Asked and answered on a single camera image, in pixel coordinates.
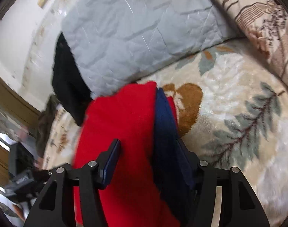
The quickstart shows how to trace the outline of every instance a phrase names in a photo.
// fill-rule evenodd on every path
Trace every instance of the brown leaf pattern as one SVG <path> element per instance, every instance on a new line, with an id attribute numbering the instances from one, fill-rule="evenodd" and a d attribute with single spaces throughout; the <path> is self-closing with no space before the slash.
<path id="1" fill-rule="evenodd" d="M 59 147 L 57 149 L 57 153 L 60 153 L 63 149 L 65 149 L 68 142 L 69 141 L 67 139 L 67 130 L 65 130 L 64 133 L 61 135 L 60 144 L 59 144 Z"/>
<path id="2" fill-rule="evenodd" d="M 203 53 L 205 54 L 206 59 L 208 59 L 208 60 L 213 59 L 213 56 L 209 51 L 205 50 L 205 51 L 203 51 Z"/>
<path id="3" fill-rule="evenodd" d="M 222 51 L 222 52 L 231 52 L 231 53 L 234 53 L 235 51 L 227 46 L 217 46 L 216 47 L 219 51 Z"/>
<path id="4" fill-rule="evenodd" d="M 197 121 L 203 98 L 202 90 L 193 83 L 186 83 L 178 89 L 175 89 L 175 85 L 170 83 L 162 88 L 175 101 L 178 109 L 178 133 L 180 137 L 183 137 Z"/>

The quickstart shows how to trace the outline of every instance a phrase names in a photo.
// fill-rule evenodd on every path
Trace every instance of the wooden trim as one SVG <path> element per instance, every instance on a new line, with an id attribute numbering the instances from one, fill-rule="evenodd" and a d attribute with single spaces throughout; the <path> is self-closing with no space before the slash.
<path id="1" fill-rule="evenodd" d="M 8 159 L 9 152 L 0 146 L 0 186 L 4 187 L 8 184 Z"/>
<path id="2" fill-rule="evenodd" d="M 0 78 L 0 108 L 28 129 L 35 129 L 40 112 L 20 97 Z"/>

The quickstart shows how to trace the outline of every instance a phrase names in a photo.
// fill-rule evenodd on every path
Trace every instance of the black cloth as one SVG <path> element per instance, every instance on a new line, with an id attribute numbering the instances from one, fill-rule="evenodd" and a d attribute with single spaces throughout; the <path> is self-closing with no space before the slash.
<path id="1" fill-rule="evenodd" d="M 46 109 L 39 115 L 35 147 L 38 156 L 41 158 L 44 157 L 44 152 L 49 138 L 51 126 L 57 114 L 58 104 L 59 100 L 57 99 L 56 95 L 51 95 L 46 104 Z"/>
<path id="2" fill-rule="evenodd" d="M 92 100 L 91 92 L 81 77 L 63 33 L 56 46 L 52 87 L 65 110 L 81 126 L 86 108 Z"/>

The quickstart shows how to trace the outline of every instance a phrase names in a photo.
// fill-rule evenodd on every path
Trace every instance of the striped pillowcase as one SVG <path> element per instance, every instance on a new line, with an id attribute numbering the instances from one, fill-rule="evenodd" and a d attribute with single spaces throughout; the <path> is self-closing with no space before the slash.
<path id="1" fill-rule="evenodd" d="M 288 14 L 274 0 L 215 0 L 288 86 Z"/>

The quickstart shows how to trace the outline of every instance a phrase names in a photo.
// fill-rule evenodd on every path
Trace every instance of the metal screw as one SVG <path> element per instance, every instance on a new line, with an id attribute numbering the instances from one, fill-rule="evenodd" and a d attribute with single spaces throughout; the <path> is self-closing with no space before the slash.
<path id="1" fill-rule="evenodd" d="M 63 167 L 59 167 L 58 169 L 57 169 L 57 173 L 62 173 L 64 171 L 64 168 Z"/>
<path id="2" fill-rule="evenodd" d="M 200 161 L 200 166 L 208 166 L 208 162 L 207 161 L 205 161 L 205 160 L 201 160 Z"/>
<path id="3" fill-rule="evenodd" d="M 89 161 L 89 162 L 88 162 L 88 165 L 89 165 L 90 167 L 94 167 L 94 166 L 97 165 L 97 163 L 96 163 L 94 160 L 92 160 L 92 161 Z"/>
<path id="4" fill-rule="evenodd" d="M 231 170 L 234 172 L 234 173 L 239 173 L 240 172 L 240 169 L 239 168 L 237 168 L 237 167 L 233 167 L 233 168 L 231 168 Z"/>

